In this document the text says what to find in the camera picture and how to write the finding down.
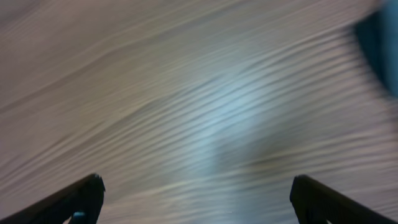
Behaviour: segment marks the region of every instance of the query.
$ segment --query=wooden surface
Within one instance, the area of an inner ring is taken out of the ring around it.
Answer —
[[[309,174],[398,220],[371,0],[0,1],[0,217],[91,172],[99,223],[297,223]]]

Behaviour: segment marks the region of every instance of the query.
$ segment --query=blurry wooden floor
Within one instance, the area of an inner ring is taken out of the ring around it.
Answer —
[[[373,2],[0,1],[0,218],[97,172],[99,223],[297,223],[306,173],[398,220]]]

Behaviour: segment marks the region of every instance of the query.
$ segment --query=wood grain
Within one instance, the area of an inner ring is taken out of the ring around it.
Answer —
[[[0,217],[97,172],[99,223],[297,223],[309,174],[398,220],[371,0],[0,2]]]

